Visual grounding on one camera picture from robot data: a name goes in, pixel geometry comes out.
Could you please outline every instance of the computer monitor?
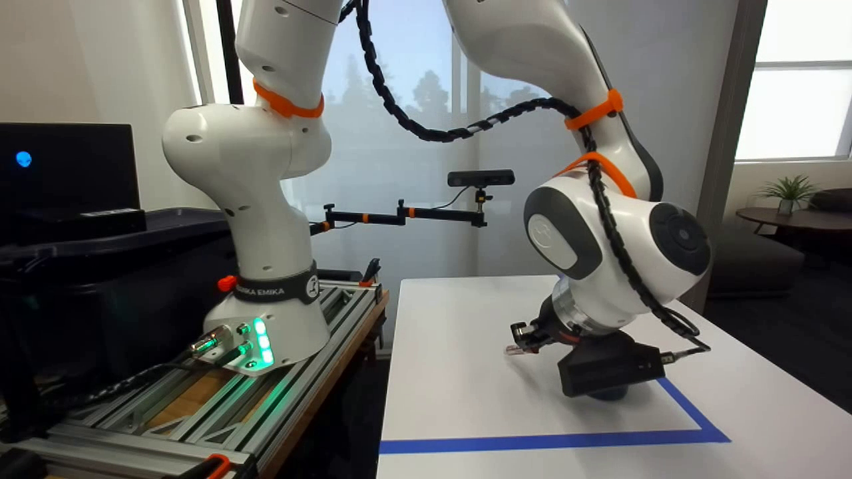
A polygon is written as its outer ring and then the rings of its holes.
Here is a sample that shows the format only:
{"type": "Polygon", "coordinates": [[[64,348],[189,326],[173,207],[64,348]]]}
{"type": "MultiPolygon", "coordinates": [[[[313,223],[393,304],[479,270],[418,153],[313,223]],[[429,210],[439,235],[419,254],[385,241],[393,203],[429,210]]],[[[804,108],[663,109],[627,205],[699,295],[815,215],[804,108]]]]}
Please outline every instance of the computer monitor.
{"type": "Polygon", "coordinates": [[[19,219],[64,223],[121,207],[139,210],[131,126],[0,122],[0,245],[19,219]]]}

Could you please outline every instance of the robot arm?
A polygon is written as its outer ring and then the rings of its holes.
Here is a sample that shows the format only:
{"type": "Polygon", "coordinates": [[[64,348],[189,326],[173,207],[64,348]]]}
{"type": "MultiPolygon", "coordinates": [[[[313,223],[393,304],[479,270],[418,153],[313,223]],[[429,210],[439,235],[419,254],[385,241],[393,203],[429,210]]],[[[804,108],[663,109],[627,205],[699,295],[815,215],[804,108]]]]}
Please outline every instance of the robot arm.
{"type": "Polygon", "coordinates": [[[173,170],[228,219],[237,287],[205,316],[203,362],[244,376],[301,362],[328,340],[306,219],[278,182],[329,157],[321,72],[340,0],[244,0],[237,53],[261,108],[173,113],[161,150],[173,170]]]}
{"type": "Polygon", "coordinates": [[[603,230],[609,219],[656,300],[688,291],[711,262],[706,235],[688,214],[648,203],[663,195],[659,170],[632,138],[619,94],[606,82],[590,41],[565,4],[530,0],[519,9],[513,0],[445,0],[445,9],[475,68],[539,85],[575,108],[565,126],[587,153],[523,205],[530,242],[571,281],[554,292],[561,323],[603,336],[648,311],[611,247],[611,231],[603,230]],[[606,173],[609,219],[601,215],[582,162],[599,162],[606,173]]]}

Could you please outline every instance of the wall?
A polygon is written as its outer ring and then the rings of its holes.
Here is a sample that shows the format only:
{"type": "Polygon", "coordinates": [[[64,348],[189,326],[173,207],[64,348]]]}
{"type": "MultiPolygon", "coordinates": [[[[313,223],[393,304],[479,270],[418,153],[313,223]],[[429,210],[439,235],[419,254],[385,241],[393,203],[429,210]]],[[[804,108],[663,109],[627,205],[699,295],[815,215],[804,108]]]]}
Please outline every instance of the wall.
{"type": "Polygon", "coordinates": [[[168,113],[195,105],[173,0],[3,0],[0,122],[131,122],[147,210],[209,205],[159,150],[168,113]]]}
{"type": "Polygon", "coordinates": [[[728,182],[723,223],[743,227],[740,207],[775,207],[778,201],[763,191],[780,175],[807,175],[816,189],[852,189],[852,162],[743,162],[728,182]]]}

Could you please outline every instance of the blue tape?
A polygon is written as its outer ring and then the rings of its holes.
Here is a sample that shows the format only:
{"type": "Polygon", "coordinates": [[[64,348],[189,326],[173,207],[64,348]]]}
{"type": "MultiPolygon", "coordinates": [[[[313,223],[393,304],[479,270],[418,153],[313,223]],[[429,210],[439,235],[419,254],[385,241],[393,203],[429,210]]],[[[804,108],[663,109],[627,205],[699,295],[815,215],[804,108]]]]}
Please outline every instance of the blue tape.
{"type": "Polygon", "coordinates": [[[659,386],[694,422],[696,428],[688,428],[688,431],[618,431],[618,434],[542,434],[542,436],[389,440],[389,443],[380,443],[380,455],[728,443],[667,379],[659,379],[659,386]]]}

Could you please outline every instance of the black cable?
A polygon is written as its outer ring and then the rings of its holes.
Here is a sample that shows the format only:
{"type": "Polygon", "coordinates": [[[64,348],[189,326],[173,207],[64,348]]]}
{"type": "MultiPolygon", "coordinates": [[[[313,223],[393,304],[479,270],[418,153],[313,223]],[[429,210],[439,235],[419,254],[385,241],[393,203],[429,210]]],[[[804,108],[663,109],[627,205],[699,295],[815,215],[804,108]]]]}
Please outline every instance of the black cable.
{"type": "MultiPolygon", "coordinates": [[[[571,108],[571,105],[565,105],[565,102],[557,102],[557,100],[531,100],[531,102],[523,102],[523,105],[517,105],[517,108],[509,108],[497,116],[489,116],[483,121],[475,121],[465,127],[453,127],[453,130],[431,130],[431,127],[423,127],[419,122],[410,121],[404,116],[404,109],[396,105],[393,94],[389,90],[385,85],[385,78],[378,68],[378,53],[376,53],[376,46],[372,46],[372,24],[369,24],[369,0],[352,0],[356,4],[353,14],[356,14],[356,30],[360,30],[360,44],[361,44],[361,53],[365,53],[365,65],[366,65],[366,72],[372,78],[372,88],[376,94],[380,97],[385,113],[392,117],[396,117],[396,122],[414,133],[419,142],[458,142],[458,138],[470,138],[475,137],[479,130],[489,130],[499,122],[509,122],[519,116],[527,116],[527,113],[535,113],[535,109],[557,109],[558,116],[565,117],[579,117],[579,109],[571,108]]],[[[590,137],[590,127],[579,127],[579,143],[585,146],[585,153],[595,153],[595,142],[590,137]]],[[[694,343],[694,348],[688,351],[679,351],[679,354],[667,354],[670,359],[679,359],[679,358],[686,358],[686,354],[696,354],[696,351],[708,351],[708,346],[702,340],[696,340],[699,330],[679,311],[674,310],[666,310],[652,292],[648,287],[643,284],[640,274],[636,271],[626,245],[622,245],[622,238],[618,231],[618,223],[615,223],[615,215],[611,215],[611,207],[609,207],[609,201],[603,195],[603,182],[601,182],[601,165],[599,162],[585,162],[585,170],[587,170],[587,186],[594,191],[594,203],[595,203],[595,210],[599,210],[599,219],[601,219],[601,227],[603,227],[603,235],[606,235],[606,242],[611,247],[611,255],[618,262],[618,267],[622,270],[622,274],[627,278],[627,284],[636,291],[639,300],[666,326],[670,328],[675,336],[686,339],[688,343],[694,343]]]]}
{"type": "Polygon", "coordinates": [[[535,109],[557,109],[561,113],[565,117],[578,117],[579,113],[571,109],[569,105],[561,105],[557,100],[531,100],[531,102],[521,102],[521,105],[513,105],[497,116],[489,116],[483,121],[475,121],[465,127],[453,127],[453,130],[433,130],[433,127],[423,127],[419,122],[414,122],[413,117],[408,117],[408,113],[396,105],[392,88],[385,85],[385,78],[378,68],[378,53],[376,53],[376,46],[372,46],[372,24],[369,24],[369,0],[356,0],[356,32],[360,32],[360,41],[361,41],[361,53],[365,53],[365,65],[366,65],[366,72],[372,78],[372,88],[376,94],[380,97],[382,102],[382,109],[396,117],[396,122],[414,133],[419,142],[441,142],[441,143],[450,143],[450,142],[458,142],[458,138],[470,138],[475,137],[479,130],[489,130],[499,122],[509,122],[519,116],[527,116],[527,113],[535,113],[535,109]]]}
{"type": "Polygon", "coordinates": [[[216,358],[216,359],[209,362],[209,368],[213,368],[213,370],[217,370],[217,368],[224,368],[224,366],[234,362],[237,358],[242,358],[242,351],[244,351],[244,346],[237,346],[237,348],[232,348],[232,351],[226,351],[226,354],[216,358]]]}
{"type": "Polygon", "coordinates": [[[120,394],[128,394],[133,390],[141,390],[141,386],[148,386],[153,383],[156,379],[161,379],[168,370],[176,370],[179,366],[183,366],[191,354],[183,351],[181,358],[171,359],[171,362],[159,362],[159,366],[152,366],[135,376],[128,376],[117,383],[109,383],[97,392],[91,392],[91,394],[64,394],[64,392],[56,392],[56,394],[48,394],[45,396],[45,408],[48,411],[56,411],[56,414],[68,414],[68,411],[80,411],[80,408],[92,408],[97,403],[109,403],[120,394]]]}
{"type": "Polygon", "coordinates": [[[594,203],[595,203],[595,210],[599,210],[599,219],[601,219],[601,227],[603,227],[603,235],[606,235],[606,242],[611,247],[611,255],[619,267],[619,271],[627,278],[631,287],[636,291],[639,300],[667,328],[674,330],[675,336],[686,339],[694,343],[694,351],[708,351],[708,346],[702,340],[696,340],[699,330],[679,311],[674,310],[666,310],[652,292],[648,287],[643,284],[640,274],[636,271],[626,245],[622,245],[622,238],[618,231],[618,223],[615,223],[615,215],[611,215],[611,207],[609,207],[609,201],[603,195],[603,179],[601,179],[601,165],[599,162],[585,162],[585,170],[587,170],[587,186],[594,191],[594,203]]]}
{"type": "Polygon", "coordinates": [[[356,0],[349,0],[349,4],[340,9],[337,24],[342,24],[353,9],[356,9],[356,0]]]}
{"type": "Polygon", "coordinates": [[[450,203],[445,203],[445,205],[435,205],[435,207],[429,207],[429,210],[445,210],[445,207],[450,207],[450,205],[454,205],[458,203],[458,197],[462,195],[462,191],[467,191],[470,186],[462,186],[450,203]]]}
{"type": "Polygon", "coordinates": [[[216,0],[216,14],[217,14],[224,78],[228,82],[228,105],[244,105],[232,0],[216,0]]]}

